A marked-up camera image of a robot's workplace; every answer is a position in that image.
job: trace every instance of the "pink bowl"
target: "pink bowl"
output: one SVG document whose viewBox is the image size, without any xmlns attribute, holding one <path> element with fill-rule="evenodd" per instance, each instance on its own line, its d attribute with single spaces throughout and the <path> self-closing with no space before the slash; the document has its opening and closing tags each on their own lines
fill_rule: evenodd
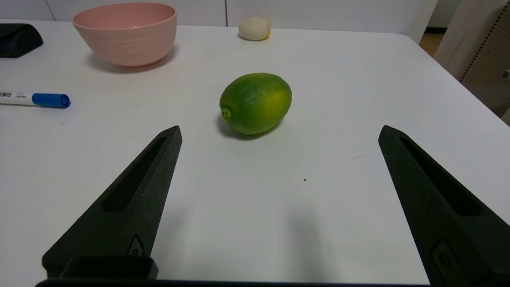
<svg viewBox="0 0 510 287">
<path fill-rule="evenodd" d="M 158 3 L 121 3 L 83 11 L 72 23 L 103 59 L 140 66 L 160 60 L 172 49 L 177 12 Z"/>
</svg>

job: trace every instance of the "green lime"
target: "green lime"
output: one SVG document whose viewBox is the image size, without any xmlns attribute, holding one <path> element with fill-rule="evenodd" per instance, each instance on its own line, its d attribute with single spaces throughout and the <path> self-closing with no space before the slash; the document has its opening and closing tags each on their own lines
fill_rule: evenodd
<svg viewBox="0 0 510 287">
<path fill-rule="evenodd" d="M 247 135 L 276 126 L 290 108 L 292 91 L 279 76 L 247 74 L 235 79 L 221 94 L 221 115 L 234 130 Z"/>
</svg>

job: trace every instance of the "black object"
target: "black object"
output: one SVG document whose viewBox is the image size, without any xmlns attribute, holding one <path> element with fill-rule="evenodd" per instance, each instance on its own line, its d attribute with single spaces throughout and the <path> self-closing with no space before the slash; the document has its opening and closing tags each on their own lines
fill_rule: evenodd
<svg viewBox="0 0 510 287">
<path fill-rule="evenodd" d="M 149 143 L 42 257 L 48 277 L 78 255 L 150 256 L 181 143 L 178 126 Z"/>
<path fill-rule="evenodd" d="M 403 132 L 379 145 L 432 286 L 510 285 L 510 227 Z"/>
<path fill-rule="evenodd" d="M 42 43 L 41 35 L 32 25 L 0 24 L 0 58 L 19 58 Z"/>
<path fill-rule="evenodd" d="M 158 147 L 162 134 L 165 134 L 164 140 Z M 59 278 L 49 278 L 39 283 L 37 287 L 417 286 L 154 280 L 157 268 L 150 258 L 142 255 L 150 255 L 150 248 L 147 246 L 152 247 L 154 243 L 161 219 L 162 204 L 165 202 L 170 184 L 171 172 L 167 175 L 169 178 L 162 176 L 161 173 L 163 170 L 173 172 L 179 152 L 177 146 L 180 147 L 181 144 L 177 127 L 162 134 L 144 149 L 45 254 L 43 265 L 48 270 L 48 276 L 53 277 L 63 269 L 62 264 L 76 255 L 99 256 L 71 260 Z M 404 133 L 384 126 L 379 135 L 379 145 L 431 285 L 510 286 L 510 227 Z M 132 184 L 135 181 L 127 176 L 137 175 L 138 172 L 135 173 L 135 170 L 141 175 L 134 178 L 143 176 L 143 180 L 141 184 L 135 184 L 137 189 L 132 192 L 125 182 Z M 140 200 L 139 195 L 144 191 L 152 196 L 146 199 L 144 195 L 144 200 Z M 163 195 L 159 202 L 154 202 L 156 195 Z M 151 208 L 152 205 L 159 211 L 150 213 L 144 218 L 143 222 L 151 226 L 149 232 L 146 232 L 139 220 L 122 221 L 110 218 L 116 212 L 120 215 L 115 218 L 124 218 L 127 214 L 135 215 L 138 214 L 136 211 Z M 105 228 L 113 231 L 107 234 Z M 137 237 L 135 234 L 149 235 Z M 142 252 L 131 252 L 138 250 L 138 247 L 134 247 L 138 246 L 134 239 L 140 243 Z M 117 248 L 117 244 L 124 246 L 124 253 L 122 248 Z"/>
</svg>

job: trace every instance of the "white wall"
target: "white wall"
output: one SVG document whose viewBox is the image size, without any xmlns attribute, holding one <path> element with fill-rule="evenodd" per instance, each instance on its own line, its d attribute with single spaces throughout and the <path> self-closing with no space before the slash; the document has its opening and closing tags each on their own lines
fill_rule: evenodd
<svg viewBox="0 0 510 287">
<path fill-rule="evenodd" d="M 123 2 L 159 2 L 177 10 L 177 24 L 225 26 L 224 0 L 47 0 L 58 21 L 71 21 L 81 11 Z"/>
<path fill-rule="evenodd" d="M 0 18 L 54 20 L 45 0 L 0 0 Z"/>
<path fill-rule="evenodd" d="M 436 8 L 428 22 L 428 27 L 448 27 L 460 2 L 461 0 L 438 0 Z"/>
</svg>

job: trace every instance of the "table surface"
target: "table surface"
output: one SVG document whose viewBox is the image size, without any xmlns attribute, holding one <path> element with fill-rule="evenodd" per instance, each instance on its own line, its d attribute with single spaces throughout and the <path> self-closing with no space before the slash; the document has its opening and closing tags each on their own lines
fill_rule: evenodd
<svg viewBox="0 0 510 287">
<path fill-rule="evenodd" d="M 236 28 L 179 26 L 164 61 L 126 69 L 69 22 L 23 22 L 45 44 L 0 59 L 0 88 L 72 105 L 0 106 L 3 286 L 43 280 L 45 251 L 174 125 L 183 145 L 152 251 L 159 278 L 428 283 L 377 143 L 383 125 L 510 222 L 509 128 L 405 36 L 274 29 L 249 42 Z M 275 130 L 246 138 L 218 103 L 255 72 L 281 76 L 293 99 Z"/>
</svg>

